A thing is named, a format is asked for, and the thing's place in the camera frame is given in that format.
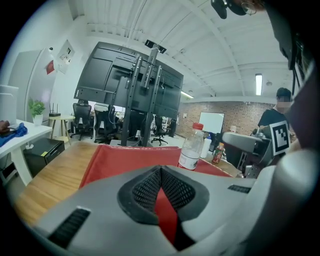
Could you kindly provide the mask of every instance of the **bottle cap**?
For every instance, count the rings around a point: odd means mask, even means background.
[[[202,123],[194,122],[192,125],[193,129],[202,130],[204,128],[204,125]]]

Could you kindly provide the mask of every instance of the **potted plant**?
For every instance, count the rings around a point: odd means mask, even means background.
[[[33,123],[35,126],[40,126],[44,119],[43,112],[46,109],[45,104],[40,100],[29,99],[28,106],[33,117]]]

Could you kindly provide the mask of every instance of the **black t-shirt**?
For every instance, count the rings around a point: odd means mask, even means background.
[[[278,122],[286,121],[289,128],[289,122],[284,114],[276,111],[274,108],[267,109],[261,116],[258,126],[268,126]]]

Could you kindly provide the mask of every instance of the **green plant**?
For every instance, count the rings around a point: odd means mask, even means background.
[[[34,101],[32,98],[29,99],[28,106],[33,118],[35,118],[36,115],[41,115],[46,109],[45,104],[42,101]]]

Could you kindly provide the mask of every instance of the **ceiling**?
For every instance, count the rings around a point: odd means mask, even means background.
[[[292,73],[266,12],[228,10],[221,19],[210,0],[69,0],[69,6],[74,19],[86,17],[89,36],[144,48],[149,39],[165,47],[163,59],[184,74],[182,90],[195,99],[256,96],[257,73],[262,97],[291,89]]]

